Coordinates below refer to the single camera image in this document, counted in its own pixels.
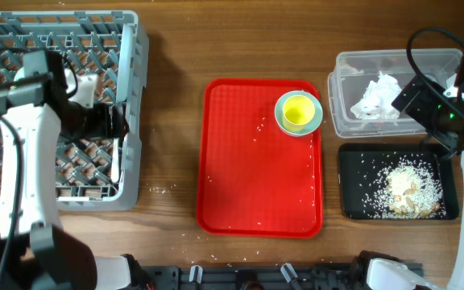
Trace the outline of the white plastic spoon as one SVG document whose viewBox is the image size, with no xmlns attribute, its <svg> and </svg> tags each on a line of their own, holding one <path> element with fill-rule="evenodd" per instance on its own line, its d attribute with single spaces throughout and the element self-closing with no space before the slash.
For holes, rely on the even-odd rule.
<svg viewBox="0 0 464 290">
<path fill-rule="evenodd" d="M 119 139 L 114 139 L 113 141 L 110 177 L 114 184 L 117 184 L 119 182 L 119 179 L 120 179 Z"/>
</svg>

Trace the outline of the white paper napkin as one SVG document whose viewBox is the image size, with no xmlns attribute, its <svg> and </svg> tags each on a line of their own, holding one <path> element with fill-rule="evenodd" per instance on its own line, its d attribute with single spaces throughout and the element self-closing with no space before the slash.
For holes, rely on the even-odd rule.
<svg viewBox="0 0 464 290">
<path fill-rule="evenodd" d="M 357 119 L 398 119 L 400 112 L 392 103 L 402 89 L 394 77 L 379 72 L 377 81 L 370 81 L 360 101 L 350 108 Z"/>
</svg>

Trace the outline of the small green saucer plate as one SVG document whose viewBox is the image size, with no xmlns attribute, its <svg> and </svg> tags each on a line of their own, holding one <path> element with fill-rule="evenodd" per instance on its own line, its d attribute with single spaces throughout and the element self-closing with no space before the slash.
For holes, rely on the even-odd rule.
<svg viewBox="0 0 464 290">
<path fill-rule="evenodd" d="M 283 104 L 289 97 L 294 96 L 294 95 L 304 95 L 306 97 L 309 97 L 313 101 L 313 104 L 316 109 L 316 113 L 314 115 L 313 120 L 310 123 L 308 123 L 307 126 L 302 131 L 297 132 L 297 133 L 289 132 L 283 126 L 283 113 L 282 113 Z M 291 135 L 294 137 L 301 137 L 304 135 L 309 135 L 318 129 L 318 127 L 321 125 L 321 122 L 323 120 L 324 112 L 323 112 L 321 103 L 318 101 L 317 97 L 314 97 L 311 93 L 307 93 L 302 90 L 294 90 L 294 91 L 285 93 L 277 100 L 275 104 L 274 115 L 275 115 L 275 120 L 276 120 L 277 125 L 285 134 Z"/>
</svg>

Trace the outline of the yellow plastic cup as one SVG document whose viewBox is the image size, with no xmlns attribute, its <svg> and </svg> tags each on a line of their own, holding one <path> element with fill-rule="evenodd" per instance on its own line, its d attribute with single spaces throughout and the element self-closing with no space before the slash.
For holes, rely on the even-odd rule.
<svg viewBox="0 0 464 290">
<path fill-rule="evenodd" d="M 316 113 L 313 101 L 304 95 L 289 97 L 283 104 L 283 126 L 292 133 L 302 131 Z"/>
</svg>

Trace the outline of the white plastic fork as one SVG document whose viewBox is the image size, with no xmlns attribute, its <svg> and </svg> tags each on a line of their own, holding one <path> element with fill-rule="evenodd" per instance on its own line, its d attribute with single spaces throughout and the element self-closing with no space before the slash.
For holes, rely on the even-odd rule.
<svg viewBox="0 0 464 290">
<path fill-rule="evenodd" d="M 121 105 L 110 107 L 111 126 L 110 133 L 112 138 L 122 138 L 127 133 L 127 122 Z"/>
</svg>

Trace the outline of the green bowl with rice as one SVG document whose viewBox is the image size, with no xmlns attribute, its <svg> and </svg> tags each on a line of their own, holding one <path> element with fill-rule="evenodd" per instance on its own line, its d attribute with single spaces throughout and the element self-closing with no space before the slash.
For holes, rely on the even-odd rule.
<svg viewBox="0 0 464 290">
<path fill-rule="evenodd" d="M 19 81 L 25 77 L 24 68 L 20 68 L 14 75 L 14 81 Z"/>
</svg>

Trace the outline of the large light blue plate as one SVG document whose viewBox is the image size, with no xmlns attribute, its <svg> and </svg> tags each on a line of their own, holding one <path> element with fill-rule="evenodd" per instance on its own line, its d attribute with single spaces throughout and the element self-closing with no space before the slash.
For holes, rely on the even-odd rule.
<svg viewBox="0 0 464 290">
<path fill-rule="evenodd" d="M 134 48 L 133 31 L 130 25 L 125 25 L 122 31 L 122 42 L 118 63 L 118 84 L 116 102 L 125 102 L 130 94 L 132 78 L 131 65 Z"/>
</svg>

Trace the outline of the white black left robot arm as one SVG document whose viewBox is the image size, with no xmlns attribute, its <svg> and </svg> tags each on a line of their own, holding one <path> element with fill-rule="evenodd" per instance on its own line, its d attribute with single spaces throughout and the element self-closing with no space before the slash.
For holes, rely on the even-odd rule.
<svg viewBox="0 0 464 290">
<path fill-rule="evenodd" d="M 56 204 L 59 138 L 122 137 L 118 110 L 92 105 L 95 77 L 21 68 L 0 93 L 0 289 L 152 289 L 131 255 L 98 258 L 66 233 Z"/>
</svg>

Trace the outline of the grey plastic dishwasher rack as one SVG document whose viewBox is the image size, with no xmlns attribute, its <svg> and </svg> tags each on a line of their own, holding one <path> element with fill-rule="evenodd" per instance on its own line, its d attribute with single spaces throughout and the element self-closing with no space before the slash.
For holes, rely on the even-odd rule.
<svg viewBox="0 0 464 290">
<path fill-rule="evenodd" d="M 130 66 L 130 94 L 116 102 L 122 31 L 130 25 L 135 42 Z M 119 211 L 138 200 L 142 143 L 140 107 L 147 85 L 149 39 L 138 15 L 115 11 L 0 12 L 0 85 L 14 80 L 25 48 L 46 48 L 68 59 L 67 72 L 97 77 L 93 104 L 121 105 L 129 133 L 119 140 L 120 179 L 110 177 L 113 139 L 59 143 L 56 149 L 56 195 L 62 210 Z M 2 135 L 0 131 L 0 185 Z"/>
</svg>

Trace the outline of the clear plastic waste bin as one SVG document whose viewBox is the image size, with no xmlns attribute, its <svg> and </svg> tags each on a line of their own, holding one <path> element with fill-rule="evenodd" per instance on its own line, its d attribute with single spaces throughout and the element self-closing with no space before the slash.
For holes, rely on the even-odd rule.
<svg viewBox="0 0 464 290">
<path fill-rule="evenodd" d="M 454 83 L 462 51 L 456 48 L 414 49 L 412 57 L 419 69 L 444 88 Z M 328 76 L 330 115 L 337 136 L 343 139 L 398 135 L 422 135 L 424 127 L 406 114 L 398 119 L 362 120 L 350 111 L 363 97 L 370 81 L 379 72 L 394 77 L 401 88 L 414 78 L 404 49 L 342 52 Z"/>
</svg>

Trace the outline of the black rectangular tray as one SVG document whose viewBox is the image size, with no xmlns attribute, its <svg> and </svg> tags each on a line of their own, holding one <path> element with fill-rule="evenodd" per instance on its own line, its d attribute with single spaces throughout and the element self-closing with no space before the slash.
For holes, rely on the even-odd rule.
<svg viewBox="0 0 464 290">
<path fill-rule="evenodd" d="M 375 176 L 375 171 L 384 164 L 396 162 L 407 156 L 411 160 L 423 158 L 433 163 L 439 174 L 443 189 L 445 216 L 429 220 L 454 220 L 459 215 L 458 197 L 454 182 L 452 164 L 446 158 L 447 150 L 438 144 L 397 143 L 346 143 L 338 151 L 338 179 L 342 196 L 344 215 L 354 220 L 399 220 L 370 219 L 361 213 L 362 191 L 367 187 L 365 175 Z"/>
</svg>

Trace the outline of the pile of rice leftovers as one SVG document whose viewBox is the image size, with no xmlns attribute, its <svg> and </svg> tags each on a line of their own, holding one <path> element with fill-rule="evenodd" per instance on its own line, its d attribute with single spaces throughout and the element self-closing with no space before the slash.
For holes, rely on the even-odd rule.
<svg viewBox="0 0 464 290">
<path fill-rule="evenodd" d="M 443 189 L 433 163 L 406 155 L 362 178 L 361 213 L 370 219 L 433 219 L 445 216 Z"/>
</svg>

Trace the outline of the red plastic serving tray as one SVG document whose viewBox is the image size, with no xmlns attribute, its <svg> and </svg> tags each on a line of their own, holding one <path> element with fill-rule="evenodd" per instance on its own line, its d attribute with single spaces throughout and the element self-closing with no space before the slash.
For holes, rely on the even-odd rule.
<svg viewBox="0 0 464 290">
<path fill-rule="evenodd" d="M 276 103 L 308 81 L 218 78 L 204 95 L 196 218 L 210 234 L 311 238 L 324 221 L 321 133 L 283 132 Z"/>
</svg>

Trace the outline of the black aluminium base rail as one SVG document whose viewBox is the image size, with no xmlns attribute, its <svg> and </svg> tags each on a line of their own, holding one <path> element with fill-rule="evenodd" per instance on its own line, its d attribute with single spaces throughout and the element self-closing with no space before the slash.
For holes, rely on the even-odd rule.
<svg viewBox="0 0 464 290">
<path fill-rule="evenodd" d="M 244 281 L 255 281 L 265 289 L 367 289 L 363 266 L 348 263 L 316 264 L 294 268 L 287 280 L 281 266 L 273 267 L 203 267 L 195 270 L 176 266 L 150 266 L 144 270 L 153 280 L 154 289 L 234 290 Z"/>
</svg>

